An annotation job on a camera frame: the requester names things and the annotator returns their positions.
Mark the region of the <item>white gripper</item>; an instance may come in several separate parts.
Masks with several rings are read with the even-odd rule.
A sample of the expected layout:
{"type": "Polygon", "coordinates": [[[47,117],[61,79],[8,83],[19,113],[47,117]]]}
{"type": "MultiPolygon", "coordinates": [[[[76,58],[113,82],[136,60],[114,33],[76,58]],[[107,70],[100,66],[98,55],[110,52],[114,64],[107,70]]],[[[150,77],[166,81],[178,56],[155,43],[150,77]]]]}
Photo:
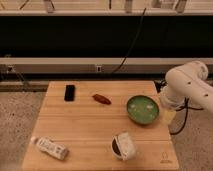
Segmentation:
{"type": "MultiPolygon", "coordinates": [[[[160,102],[164,108],[177,109],[184,103],[184,96],[165,86],[160,92],[160,102]]],[[[176,116],[175,110],[165,109],[163,113],[164,122],[169,125],[176,116]]]]}

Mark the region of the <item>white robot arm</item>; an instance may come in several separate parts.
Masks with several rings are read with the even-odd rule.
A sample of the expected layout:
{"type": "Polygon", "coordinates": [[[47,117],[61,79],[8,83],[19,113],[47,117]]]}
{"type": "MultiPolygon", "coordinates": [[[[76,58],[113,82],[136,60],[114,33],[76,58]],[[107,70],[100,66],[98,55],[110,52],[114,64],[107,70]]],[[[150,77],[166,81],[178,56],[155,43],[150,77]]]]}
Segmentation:
{"type": "Polygon", "coordinates": [[[167,85],[159,93],[163,107],[163,120],[169,125],[174,119],[175,110],[189,98],[213,113],[213,87],[206,83],[208,68],[201,61],[192,61],[170,69],[165,80],[167,85]]]}

